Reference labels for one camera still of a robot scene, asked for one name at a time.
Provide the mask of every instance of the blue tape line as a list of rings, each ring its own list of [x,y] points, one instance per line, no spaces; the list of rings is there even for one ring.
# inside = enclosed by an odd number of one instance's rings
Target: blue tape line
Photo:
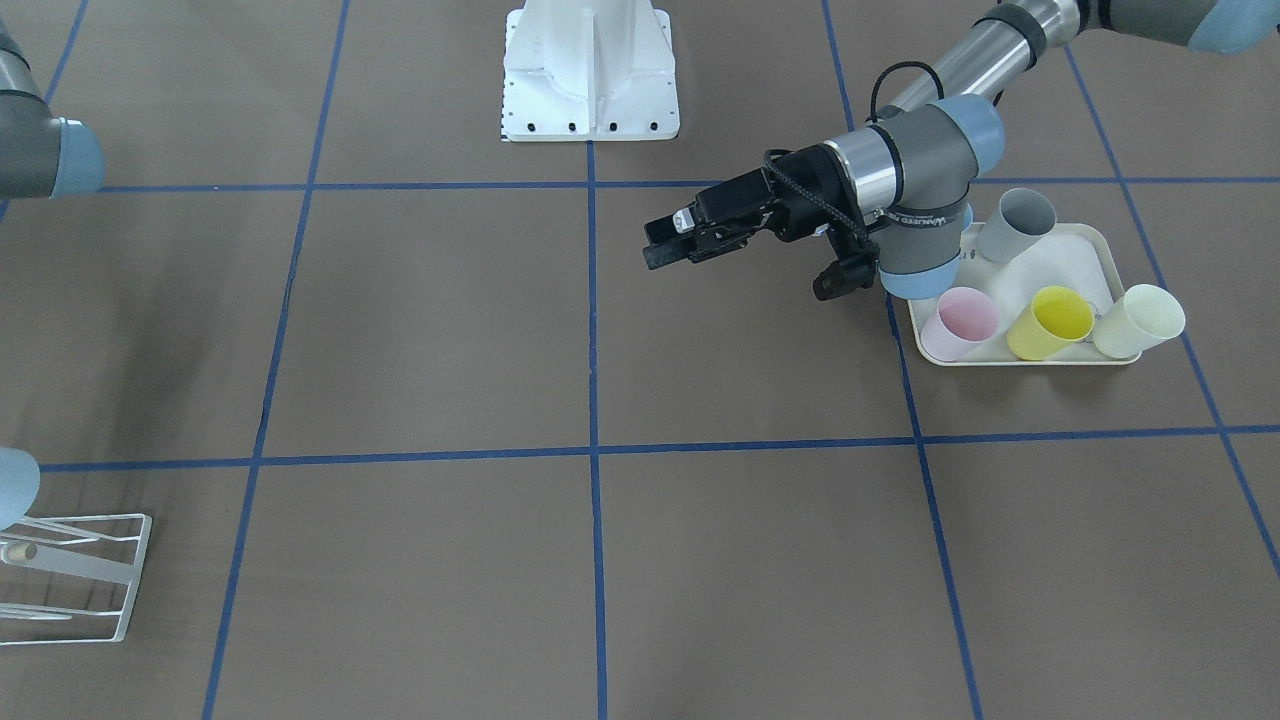
[[[303,192],[306,183],[278,184],[109,184],[99,192],[108,195],[150,195],[166,192]]]
[[[1071,53],[1071,49],[1064,47],[1064,50],[1066,51],[1066,59],[1071,65],[1071,73],[1075,74],[1075,82],[1080,86],[1080,94],[1084,96],[1084,104],[1089,108],[1089,114],[1093,117],[1093,124],[1098,131],[1098,137],[1102,138],[1102,147],[1106,150],[1107,159],[1111,161],[1111,169],[1115,172],[1116,179],[1120,181],[1120,190],[1124,193],[1125,202],[1129,205],[1129,213],[1133,215],[1134,225],[1138,228],[1138,237],[1142,240],[1142,246],[1147,252],[1147,260],[1151,263],[1151,269],[1155,272],[1156,281],[1160,287],[1167,290],[1169,286],[1165,282],[1165,274],[1160,269],[1160,261],[1156,260],[1155,249],[1147,236],[1147,228],[1142,220],[1142,213],[1138,211],[1138,205],[1134,202],[1133,193],[1129,191],[1129,183],[1124,177],[1124,172],[1120,169],[1120,163],[1111,147],[1111,140],[1107,137],[1107,131],[1102,126],[1102,117],[1098,113],[1097,106],[1093,104],[1093,96],[1089,94],[1088,85],[1084,82],[1084,74],[1080,72],[1080,67],[1075,61],[1075,55]],[[1190,361],[1192,370],[1196,373],[1196,382],[1199,383],[1201,393],[1204,396],[1204,404],[1208,406],[1210,415],[1213,416],[1213,424],[1217,428],[1220,439],[1222,441],[1222,450],[1226,452],[1228,460],[1231,462],[1231,470],[1235,473],[1235,480],[1240,486],[1240,492],[1244,495],[1245,505],[1248,505],[1249,514],[1253,516],[1253,524],[1257,527],[1258,536],[1262,538],[1262,544],[1267,551],[1267,556],[1271,559],[1271,568],[1275,570],[1276,578],[1280,579],[1280,553],[1276,552],[1271,530],[1267,528],[1266,519],[1258,509],[1253,488],[1249,487],[1249,480],[1244,474],[1244,468],[1240,465],[1239,457],[1236,457],[1235,446],[1231,445],[1231,436],[1228,433],[1226,424],[1222,421],[1222,414],[1219,411],[1217,402],[1213,400],[1213,393],[1208,387],[1208,378],[1204,375],[1203,368],[1201,368],[1190,336],[1184,332],[1181,340],[1183,347],[1187,351],[1187,359]]]
[[[600,188],[639,188],[639,187],[710,187],[723,181],[599,181],[595,187]]]
[[[964,666],[964,679],[969,688],[969,705],[973,710],[974,720],[983,720],[982,697],[978,693],[978,678],[974,673],[973,659],[969,653],[969,634],[964,626],[964,614],[960,610],[960,594],[956,592],[955,575],[951,571],[951,553],[947,551],[947,538],[942,529],[942,512],[938,510],[937,493],[933,489],[933,473],[929,470],[929,457],[925,452],[924,436],[920,433],[920,416],[915,407],[915,393],[911,391],[911,374],[906,366],[906,351],[902,348],[902,332],[897,324],[897,313],[893,310],[893,299],[884,296],[884,307],[888,313],[888,325],[893,333],[893,343],[897,346],[897,361],[902,372],[902,392],[906,395],[906,411],[911,418],[911,434],[915,445],[915,455],[920,462],[920,477],[924,480],[924,496],[929,503],[929,518],[933,521],[933,542],[938,548],[938,561],[942,565],[942,580],[947,588],[947,602],[951,606],[951,621],[955,625],[956,644],[960,648],[960,662]]]
[[[72,49],[79,37],[81,23],[84,22],[84,13],[87,10],[88,0],[81,0],[79,9],[76,10],[76,20],[72,22],[72,32],[67,36],[67,45],[63,46],[63,54],[58,58],[58,67],[54,68],[54,76],[49,79],[49,91],[45,92],[46,104],[52,102],[54,92],[58,91],[58,83],[63,81],[63,72],[67,70],[67,63],[72,59]]]
[[[316,172],[320,167],[320,152],[324,147],[324,133],[329,119],[329,108],[333,104],[333,88],[338,77],[338,64],[342,58],[342,44],[346,37],[347,14],[351,10],[351,0],[343,0],[342,10],[338,15],[338,31],[333,41],[333,54],[329,60],[329,77],[325,81],[324,101],[320,105],[320,118],[316,122],[315,142],[311,147],[311,165],[307,170],[307,184],[315,183]],[[298,227],[293,238],[293,252],[289,258],[289,273],[284,282],[284,297],[280,301],[280,316],[275,328],[275,342],[271,348],[271,364],[266,375],[266,388],[262,392],[262,418],[259,421],[257,436],[253,441],[253,457],[248,469],[248,479],[244,483],[244,502],[241,509],[239,529],[236,534],[236,550],[232,552],[232,564],[227,574],[227,594],[223,600],[223,615],[218,624],[218,639],[214,644],[214,659],[209,670],[209,685],[205,691],[204,720],[212,720],[214,705],[218,700],[218,687],[221,679],[223,659],[227,655],[227,639],[230,633],[232,612],[236,607],[236,591],[239,587],[239,570],[244,559],[244,541],[248,536],[248,525],[253,512],[253,496],[257,491],[257,475],[261,466],[262,450],[266,445],[266,429],[271,419],[271,404],[275,395],[275,380],[280,369],[280,357],[284,350],[284,336],[289,323],[289,302],[293,295],[293,282],[298,273],[298,258],[302,254],[302,240],[306,236],[307,217],[311,211],[311,195],[308,188],[302,196],[302,208],[298,210]]]
[[[317,182],[312,187],[324,192],[352,190],[581,190],[577,181],[511,181],[511,182]]]
[[[652,445],[605,445],[600,455],[660,455],[666,452],[750,452],[769,450],[822,450],[831,447],[895,447],[914,445],[915,438],[782,439],[746,442],[671,442]]]
[[[596,188],[628,190],[628,188],[678,188],[678,187],[710,187],[722,181],[710,179],[655,179],[655,181],[598,181]],[[1087,177],[1043,177],[1043,178],[974,178],[975,184],[1117,184],[1117,178],[1087,178]],[[1194,177],[1194,178],[1124,178],[1129,184],[1266,184],[1280,183],[1280,177]],[[365,190],[581,190],[585,182],[579,181],[509,181],[509,182],[317,182],[317,183],[275,183],[275,184],[115,184],[106,186],[99,192],[111,195],[146,195],[164,192],[302,192],[316,190],[320,192],[346,192]],[[4,218],[4,208],[8,202],[0,204],[0,219]]]
[[[973,184],[1116,184],[1116,178],[974,178]]]
[[[1280,425],[1229,425],[1226,432],[1236,436],[1280,433]]]
[[[924,445],[980,445],[991,442],[1055,442],[1084,439],[1133,439],[1151,437],[1216,436],[1217,428],[1138,428],[1128,430],[1061,430],[1048,433],[993,433],[973,436],[924,436]]]
[[[831,19],[831,3],[822,0],[822,18],[827,23],[827,44],[831,45],[831,61],[836,67],[836,85],[840,87],[840,104],[845,110],[845,127],[854,131],[854,110],[849,104],[849,88],[845,87],[845,63],[840,59],[840,44],[836,42],[836,24]]]
[[[201,717],[212,720],[214,702],[218,700],[218,684],[223,678],[223,659],[227,656],[227,635],[232,626],[232,612],[236,607],[236,591],[239,588],[239,569],[244,560],[244,541],[248,537],[250,516],[253,512],[253,496],[257,492],[257,465],[248,469],[244,482],[244,500],[241,503],[239,525],[236,529],[236,548],[232,551],[232,565],[227,574],[227,592],[223,596],[223,612],[218,620],[218,639],[214,642],[214,660],[209,667],[209,684],[205,688],[205,707]]]
[[[591,556],[595,582],[595,692],[596,716],[609,716],[609,664],[604,602],[604,512],[600,500],[600,393],[599,393],[599,293],[596,273],[596,181],[595,143],[586,143],[586,278],[588,314],[588,414],[591,462]]]
[[[41,473],[131,473],[141,470],[197,470],[204,468],[248,468],[250,457],[211,457],[197,460],[141,460],[120,462],[58,462],[40,465]]]
[[[1229,434],[1280,434],[1280,425],[1233,425]],[[1216,436],[1217,428],[1133,428],[1117,430],[1059,430],[1042,433],[989,433],[969,436],[920,436],[924,445],[982,445],[997,442],[1071,442],[1089,439],[1137,439],[1156,437]],[[662,455],[673,452],[762,452],[783,450],[824,450],[849,447],[902,447],[915,445],[914,437],[872,437],[836,439],[782,439],[740,442],[672,442],[645,445],[600,445],[604,455]],[[449,462],[465,460],[512,460],[529,457],[588,457],[589,446],[524,447],[500,450],[431,450],[417,452],[361,452],[348,455],[278,455],[252,457],[209,457],[192,460],[138,460],[106,462],[42,464],[44,473],[113,473],[134,470],[189,470],[202,468],[287,468],[300,465],[375,465],[384,462]]]
[[[264,468],[301,465],[378,465],[385,462],[449,462],[456,460],[512,460],[520,457],[582,457],[588,447],[530,447],[513,450],[440,450],[424,452],[364,452],[351,455],[288,455],[262,457]]]
[[[1155,178],[1155,177],[1139,177],[1132,178],[1125,176],[1124,181],[1126,183],[1140,183],[1140,184],[1267,184],[1280,182],[1280,177],[1235,177],[1235,178],[1215,178],[1215,177],[1187,177],[1187,178]]]
[[[827,17],[827,40],[831,42],[832,60],[836,63],[836,73],[841,78],[841,102],[845,109],[845,122],[850,132],[854,131],[854,115],[849,105],[849,95],[844,91],[844,68],[840,64],[840,51],[836,44],[836,33],[831,26],[831,13],[827,0],[823,0],[823,13]],[[915,410],[915,393],[911,391],[911,374],[906,366],[906,354],[902,350],[902,333],[897,325],[897,314],[893,311],[893,299],[884,295],[884,307],[888,315],[890,329],[893,333],[893,342],[897,345],[897,359],[902,374],[902,395],[906,400],[906,411],[911,419],[911,438],[887,438],[892,441],[906,441],[901,445],[914,445],[916,460],[920,464],[920,479],[924,483],[924,495],[928,498],[929,518],[933,523],[933,541],[938,548],[938,561],[942,565],[942,579],[947,589],[947,602],[951,606],[951,621],[955,625],[956,644],[960,650],[960,662],[964,666],[965,685],[969,689],[969,705],[973,710],[974,720],[983,720],[982,698],[978,693],[978,679],[973,669],[973,660],[969,655],[969,635],[964,628],[964,615],[960,611],[960,597],[956,593],[955,578],[951,574],[951,555],[947,552],[946,534],[942,530],[942,515],[938,511],[937,497],[933,492],[933,474],[929,471],[929,459],[924,447],[924,436],[920,432],[920,418]]]

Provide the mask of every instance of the gray robot arm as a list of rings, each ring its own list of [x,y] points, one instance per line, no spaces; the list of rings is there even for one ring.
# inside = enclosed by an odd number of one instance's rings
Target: gray robot arm
[[[93,131],[54,117],[0,19],[0,200],[97,192],[105,174]]]
[[[836,263],[814,281],[819,300],[869,287],[877,273],[892,295],[933,297],[959,266],[968,183],[1004,154],[991,100],[1047,51],[1106,28],[1231,54],[1276,26],[1280,0],[1001,3],[929,77],[876,109],[867,127],[778,151],[760,170],[709,187],[676,214],[648,223],[645,260],[650,269],[700,263],[745,247],[762,229],[786,242],[824,229]]]
[[[1047,51],[1088,29],[1230,55],[1257,45],[1276,26],[1280,0],[1007,0],[974,23],[933,69],[947,95],[995,99]],[[920,78],[888,108],[913,110],[934,92]]]

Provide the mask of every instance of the yellow cup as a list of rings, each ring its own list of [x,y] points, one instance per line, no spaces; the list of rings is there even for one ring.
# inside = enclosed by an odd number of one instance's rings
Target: yellow cup
[[[1005,342],[1023,360],[1044,360],[1093,331],[1093,307],[1074,290],[1042,288],[1014,320]]]

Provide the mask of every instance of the white tray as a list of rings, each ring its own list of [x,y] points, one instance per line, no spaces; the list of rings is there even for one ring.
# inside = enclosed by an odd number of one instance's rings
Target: white tray
[[[943,366],[1018,366],[1018,365],[1128,365],[1142,354],[1116,360],[1093,347],[1092,338],[1055,354],[1048,360],[1021,360],[1005,345],[1005,332],[1042,287],[1059,284],[1079,292],[1093,306],[1094,318],[1101,318],[1124,295],[1116,263],[1102,233],[1078,223],[1060,223],[1018,258],[1006,265],[992,263],[978,254],[975,242],[983,223],[974,223],[960,238],[960,272],[956,286],[980,290],[1000,307],[1000,328],[987,342],[954,363],[943,363],[924,351],[920,329],[933,314],[937,299],[911,300],[911,327],[915,347],[934,365]]]

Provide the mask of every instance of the plastic cup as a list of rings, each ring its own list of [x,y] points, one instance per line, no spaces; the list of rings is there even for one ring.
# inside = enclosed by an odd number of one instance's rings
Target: plastic cup
[[[996,301],[972,287],[954,287],[938,297],[933,315],[920,331],[920,346],[942,363],[959,360],[996,334]]]
[[[1093,329],[1093,306],[1071,288],[1041,288],[1010,325],[1005,341],[1023,360],[1044,360],[1084,340]]]
[[[1183,333],[1187,315],[1178,299],[1153,284],[1135,284],[1093,331],[1093,346],[1107,357],[1133,357]]]
[[[1057,211],[1048,197],[1025,187],[1000,196],[996,211],[978,233],[978,252],[992,263],[1009,263],[1057,224]]]

